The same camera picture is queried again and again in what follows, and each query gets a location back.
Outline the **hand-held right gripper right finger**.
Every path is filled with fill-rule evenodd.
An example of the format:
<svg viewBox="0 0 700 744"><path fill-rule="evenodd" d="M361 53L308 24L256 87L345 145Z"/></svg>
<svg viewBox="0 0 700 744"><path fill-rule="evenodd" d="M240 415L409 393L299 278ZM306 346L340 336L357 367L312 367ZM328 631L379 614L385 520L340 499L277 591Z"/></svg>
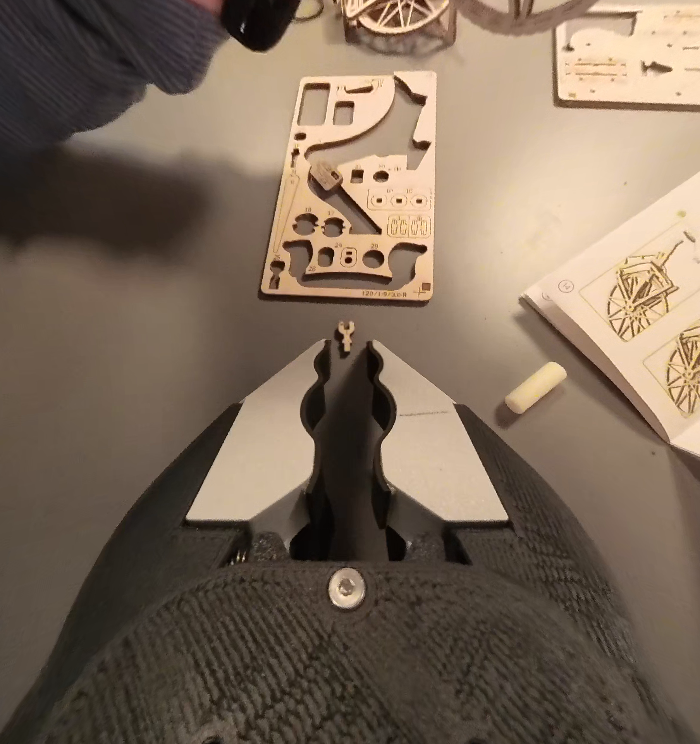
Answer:
<svg viewBox="0 0 700 744"><path fill-rule="evenodd" d="M449 528L501 527L507 512L454 400L378 340L367 343L373 515L404 544Z"/></svg>

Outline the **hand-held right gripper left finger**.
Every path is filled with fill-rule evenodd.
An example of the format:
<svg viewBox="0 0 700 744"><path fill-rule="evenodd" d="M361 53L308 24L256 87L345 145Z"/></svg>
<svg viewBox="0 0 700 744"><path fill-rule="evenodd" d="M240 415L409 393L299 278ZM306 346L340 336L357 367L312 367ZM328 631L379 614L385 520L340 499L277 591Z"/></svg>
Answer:
<svg viewBox="0 0 700 744"><path fill-rule="evenodd" d="M188 525L242 525L290 544L310 523L320 475L331 343L319 340L241 401L196 494Z"/></svg>

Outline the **person's left forearm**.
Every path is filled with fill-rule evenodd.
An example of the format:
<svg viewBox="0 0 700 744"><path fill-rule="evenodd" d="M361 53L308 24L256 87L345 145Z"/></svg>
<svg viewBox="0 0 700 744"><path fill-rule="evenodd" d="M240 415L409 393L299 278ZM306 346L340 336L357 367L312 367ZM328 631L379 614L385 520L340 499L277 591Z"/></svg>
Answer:
<svg viewBox="0 0 700 744"><path fill-rule="evenodd" d="M0 1L0 164L188 93L225 39L196 2Z"/></svg>

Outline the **wooden bicycle model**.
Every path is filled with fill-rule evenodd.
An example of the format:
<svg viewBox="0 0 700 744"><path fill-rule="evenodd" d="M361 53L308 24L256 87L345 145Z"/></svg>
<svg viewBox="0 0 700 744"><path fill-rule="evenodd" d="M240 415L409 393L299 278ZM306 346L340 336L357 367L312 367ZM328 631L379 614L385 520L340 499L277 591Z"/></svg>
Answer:
<svg viewBox="0 0 700 744"><path fill-rule="evenodd" d="M360 34L384 41L456 41L457 11L450 1L341 1L345 39Z"/></svg>

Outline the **wooden parts sheet with ovals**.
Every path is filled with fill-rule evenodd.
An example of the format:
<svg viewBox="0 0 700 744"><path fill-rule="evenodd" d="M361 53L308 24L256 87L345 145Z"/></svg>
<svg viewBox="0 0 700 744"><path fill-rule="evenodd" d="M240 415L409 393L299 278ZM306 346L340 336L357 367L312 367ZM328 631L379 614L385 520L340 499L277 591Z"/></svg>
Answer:
<svg viewBox="0 0 700 744"><path fill-rule="evenodd" d="M301 79L260 292L275 298L426 303L434 292L434 71ZM421 154L378 154L368 142L402 95L419 106L410 136ZM316 161L343 176L310 177Z"/></svg>

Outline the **wooden parts sheet with slots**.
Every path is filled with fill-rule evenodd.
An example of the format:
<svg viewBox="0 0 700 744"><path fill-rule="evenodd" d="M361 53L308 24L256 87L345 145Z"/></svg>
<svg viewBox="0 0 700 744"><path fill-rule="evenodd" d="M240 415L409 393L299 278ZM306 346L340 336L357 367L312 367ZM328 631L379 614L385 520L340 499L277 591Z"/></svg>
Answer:
<svg viewBox="0 0 700 744"><path fill-rule="evenodd" d="M563 107L700 111L700 3L598 2L554 31Z"/></svg>

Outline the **pale wax stick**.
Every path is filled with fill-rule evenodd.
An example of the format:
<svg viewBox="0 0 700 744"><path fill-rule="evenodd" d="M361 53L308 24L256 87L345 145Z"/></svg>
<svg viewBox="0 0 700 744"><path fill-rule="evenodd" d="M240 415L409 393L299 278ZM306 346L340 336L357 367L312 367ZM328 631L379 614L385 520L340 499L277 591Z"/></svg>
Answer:
<svg viewBox="0 0 700 744"><path fill-rule="evenodd" d="M564 367L556 362L548 362L505 396L504 404L513 414L524 414L559 386L566 377Z"/></svg>

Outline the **white instruction booklet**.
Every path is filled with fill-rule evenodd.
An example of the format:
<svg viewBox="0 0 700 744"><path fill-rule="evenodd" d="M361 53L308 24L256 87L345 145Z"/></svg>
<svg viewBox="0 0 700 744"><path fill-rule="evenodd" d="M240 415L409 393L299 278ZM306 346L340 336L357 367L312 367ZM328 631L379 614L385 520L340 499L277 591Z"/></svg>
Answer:
<svg viewBox="0 0 700 744"><path fill-rule="evenodd" d="M700 171L522 298L700 459Z"/></svg>

